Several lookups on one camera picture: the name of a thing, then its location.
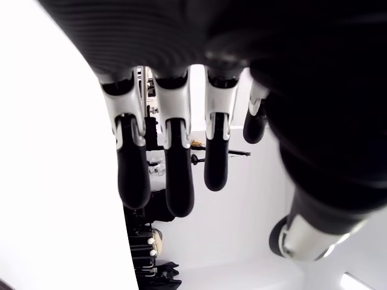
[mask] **white surface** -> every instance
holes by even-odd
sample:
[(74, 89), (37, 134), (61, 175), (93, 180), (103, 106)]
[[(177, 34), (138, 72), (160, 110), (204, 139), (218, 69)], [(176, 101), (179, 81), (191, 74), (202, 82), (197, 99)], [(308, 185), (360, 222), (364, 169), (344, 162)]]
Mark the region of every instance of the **white surface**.
[(370, 287), (365, 286), (363, 283), (359, 282), (348, 274), (343, 274), (343, 277), (340, 281), (340, 286), (344, 290), (372, 290)]
[(304, 275), (288, 260), (270, 254), (250, 261), (190, 269), (177, 279), (183, 281), (179, 290), (302, 290)]
[(137, 289), (97, 79), (33, 1), (1, 1), (0, 35), (0, 278)]

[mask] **white wall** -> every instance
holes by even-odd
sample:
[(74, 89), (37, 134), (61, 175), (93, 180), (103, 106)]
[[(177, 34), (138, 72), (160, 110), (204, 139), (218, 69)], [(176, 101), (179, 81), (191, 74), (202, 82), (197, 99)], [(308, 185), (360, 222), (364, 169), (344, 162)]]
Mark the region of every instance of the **white wall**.
[[(205, 141), (204, 132), (193, 136)], [(256, 145), (244, 141), (242, 130), (233, 130), (229, 148), (252, 155), (229, 159), (226, 186), (211, 192), (204, 184), (204, 164), (193, 166), (192, 213), (171, 223), (155, 224), (164, 234), (161, 258), (179, 263), (180, 269), (239, 262), (269, 253), (268, 236), (285, 215), (286, 179), (270, 130)]]
[(97, 79), (34, 1), (1, 1), (0, 35), (0, 278), (136, 289)]

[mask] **metal rod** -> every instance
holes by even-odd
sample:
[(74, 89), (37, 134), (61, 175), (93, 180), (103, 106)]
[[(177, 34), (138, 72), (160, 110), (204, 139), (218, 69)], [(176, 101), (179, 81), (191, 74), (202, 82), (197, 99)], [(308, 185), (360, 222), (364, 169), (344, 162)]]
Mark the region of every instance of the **metal rod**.
[(144, 117), (148, 116), (146, 109), (146, 99), (148, 97), (148, 76), (146, 73), (146, 66), (141, 67), (141, 96), (143, 97)]

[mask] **black robotic palm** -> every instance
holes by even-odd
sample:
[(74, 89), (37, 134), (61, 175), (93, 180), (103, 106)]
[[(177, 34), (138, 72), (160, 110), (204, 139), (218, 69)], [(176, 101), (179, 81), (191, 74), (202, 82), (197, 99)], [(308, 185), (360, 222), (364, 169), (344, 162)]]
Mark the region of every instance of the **black robotic palm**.
[[(176, 216), (189, 214), (193, 207), (187, 84), (188, 67), (194, 63), (207, 66), (205, 180), (211, 190), (226, 183), (236, 88), (241, 70), (250, 67), (255, 81), (245, 139), (258, 142), (268, 120), (297, 187), (290, 214), (270, 237), (273, 252), (316, 260), (387, 203), (384, 4), (40, 2), (102, 85), (126, 206), (140, 208), (149, 199), (149, 180), (138, 176), (144, 170), (131, 175), (128, 166), (146, 166), (143, 113), (132, 76), (133, 68), (146, 65), (155, 76), (166, 135), (168, 206)], [(214, 164), (223, 164), (223, 170), (214, 170)]]

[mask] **light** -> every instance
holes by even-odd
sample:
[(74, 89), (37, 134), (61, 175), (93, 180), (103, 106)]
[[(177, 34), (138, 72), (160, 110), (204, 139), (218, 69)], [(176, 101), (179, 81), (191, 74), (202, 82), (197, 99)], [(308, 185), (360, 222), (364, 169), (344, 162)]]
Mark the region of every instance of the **light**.
[(340, 286), (343, 287), (344, 290), (375, 290), (360, 280), (357, 280), (350, 273), (343, 274)]
[(325, 253), (324, 258), (328, 257), (334, 250), (334, 245), (330, 246), (328, 251)]

